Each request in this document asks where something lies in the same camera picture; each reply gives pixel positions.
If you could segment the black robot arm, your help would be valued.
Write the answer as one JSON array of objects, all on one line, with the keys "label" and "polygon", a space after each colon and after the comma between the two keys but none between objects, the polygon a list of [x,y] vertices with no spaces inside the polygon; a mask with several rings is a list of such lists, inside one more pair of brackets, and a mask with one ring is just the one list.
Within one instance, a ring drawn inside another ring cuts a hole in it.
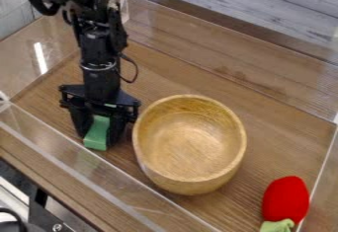
[{"label": "black robot arm", "polygon": [[120,62],[128,35],[122,21],[119,0],[29,0],[45,16],[61,14],[72,27],[80,49],[83,82],[61,85],[59,105],[68,109],[83,145],[104,151],[118,141],[126,125],[139,116],[140,101],[122,90],[134,83],[122,74]]}]

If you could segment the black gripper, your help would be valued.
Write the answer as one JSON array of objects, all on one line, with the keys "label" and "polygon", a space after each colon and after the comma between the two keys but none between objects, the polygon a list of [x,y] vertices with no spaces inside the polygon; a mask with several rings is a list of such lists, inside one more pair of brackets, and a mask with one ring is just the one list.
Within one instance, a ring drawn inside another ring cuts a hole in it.
[{"label": "black gripper", "polygon": [[130,121],[139,114],[140,101],[122,89],[122,82],[134,83],[139,76],[136,62],[124,54],[126,38],[79,36],[83,83],[60,85],[60,106],[67,108],[76,133],[84,137],[95,116],[110,118],[107,144],[119,141]]}]

